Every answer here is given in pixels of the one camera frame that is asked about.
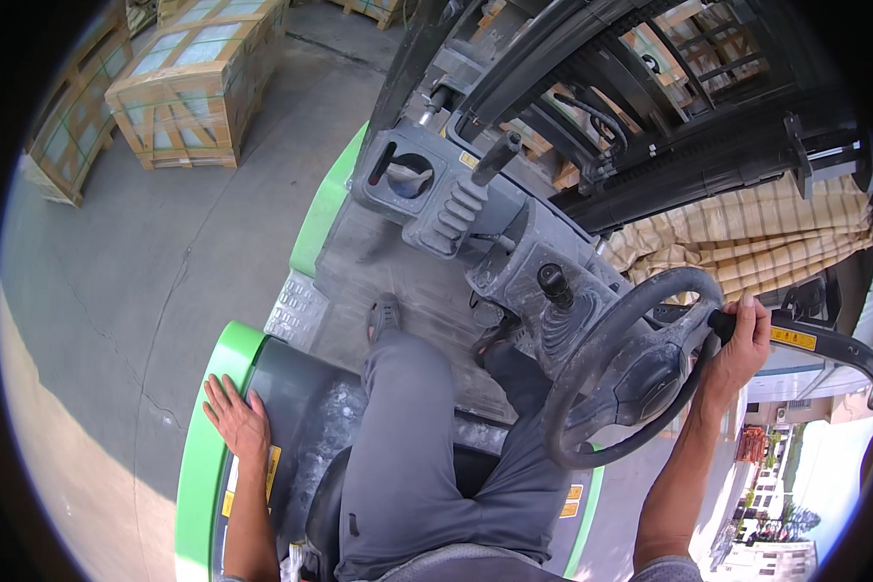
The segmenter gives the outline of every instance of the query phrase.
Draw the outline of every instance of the gray pants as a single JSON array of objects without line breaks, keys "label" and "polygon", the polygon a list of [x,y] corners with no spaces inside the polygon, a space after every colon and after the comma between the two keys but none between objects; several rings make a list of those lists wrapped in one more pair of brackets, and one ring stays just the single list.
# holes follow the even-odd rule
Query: gray pants
[{"label": "gray pants", "polygon": [[518,419],[501,461],[474,499],[453,472],[453,372],[433,345],[385,331],[366,359],[371,390],[346,468],[339,514],[338,580],[374,580],[420,553],[472,543],[537,562],[570,486],[570,471],[544,452],[540,432],[552,382],[510,343],[493,345],[485,369]]}]

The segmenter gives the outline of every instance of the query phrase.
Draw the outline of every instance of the hydraulic hose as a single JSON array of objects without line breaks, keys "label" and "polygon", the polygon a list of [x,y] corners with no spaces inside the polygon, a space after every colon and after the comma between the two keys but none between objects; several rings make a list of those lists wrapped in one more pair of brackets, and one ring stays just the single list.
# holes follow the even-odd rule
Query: hydraulic hose
[{"label": "hydraulic hose", "polygon": [[621,126],[618,125],[617,121],[615,121],[613,117],[606,113],[602,113],[601,111],[595,109],[587,103],[580,101],[579,99],[573,99],[568,95],[555,93],[553,97],[555,97],[557,101],[566,103],[567,105],[571,105],[572,107],[578,107],[582,111],[593,116],[601,123],[604,123],[606,126],[608,126],[608,129],[610,129],[617,136],[617,139],[621,141],[621,146],[624,148],[623,151],[626,152],[628,150],[628,136],[624,134],[624,132],[621,130]]}]

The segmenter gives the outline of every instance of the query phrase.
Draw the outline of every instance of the sky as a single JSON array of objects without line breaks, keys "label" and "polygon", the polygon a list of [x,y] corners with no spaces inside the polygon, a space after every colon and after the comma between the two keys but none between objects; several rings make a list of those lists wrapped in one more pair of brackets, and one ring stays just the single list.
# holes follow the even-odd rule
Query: sky
[{"label": "sky", "polygon": [[857,503],[860,460],[873,436],[873,416],[830,425],[818,420],[805,426],[802,456],[793,486],[793,501],[821,516],[804,535],[816,542],[824,561]]}]

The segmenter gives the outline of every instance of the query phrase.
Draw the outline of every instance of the sandal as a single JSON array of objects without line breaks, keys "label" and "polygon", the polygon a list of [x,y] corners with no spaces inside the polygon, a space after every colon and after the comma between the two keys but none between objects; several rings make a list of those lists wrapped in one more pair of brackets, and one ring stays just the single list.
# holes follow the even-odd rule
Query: sandal
[{"label": "sandal", "polygon": [[385,330],[401,331],[400,304],[394,293],[382,293],[375,298],[366,318],[366,330],[369,345],[377,342]]},{"label": "sandal", "polygon": [[488,351],[489,347],[494,343],[503,342],[507,338],[508,333],[519,323],[520,320],[517,317],[504,314],[504,318],[497,327],[486,330],[482,337],[472,344],[472,359],[476,360],[476,365],[479,368],[485,369],[485,352]]}]

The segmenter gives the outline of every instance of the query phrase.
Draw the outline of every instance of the striped tarp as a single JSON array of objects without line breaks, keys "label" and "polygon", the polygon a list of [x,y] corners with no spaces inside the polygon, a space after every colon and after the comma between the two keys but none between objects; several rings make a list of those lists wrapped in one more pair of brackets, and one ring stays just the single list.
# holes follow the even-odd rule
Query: striped tarp
[{"label": "striped tarp", "polygon": [[[633,283],[677,266],[709,272],[725,300],[787,287],[873,246],[870,198],[850,176],[815,183],[802,200],[792,177],[707,198],[616,232],[604,257]],[[668,303],[692,303],[684,293]]]}]

